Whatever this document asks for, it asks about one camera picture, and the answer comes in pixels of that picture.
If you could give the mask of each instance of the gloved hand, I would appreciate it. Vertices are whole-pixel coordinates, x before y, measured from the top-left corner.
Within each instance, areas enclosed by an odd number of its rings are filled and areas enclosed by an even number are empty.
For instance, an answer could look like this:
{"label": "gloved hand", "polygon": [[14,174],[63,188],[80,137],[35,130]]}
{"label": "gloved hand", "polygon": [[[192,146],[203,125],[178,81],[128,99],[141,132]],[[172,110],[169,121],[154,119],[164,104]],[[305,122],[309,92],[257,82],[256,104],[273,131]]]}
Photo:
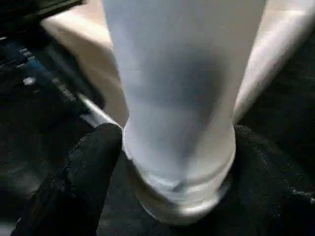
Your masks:
{"label": "gloved hand", "polygon": [[82,138],[26,205],[12,236],[93,236],[122,150],[122,132],[102,124]]}

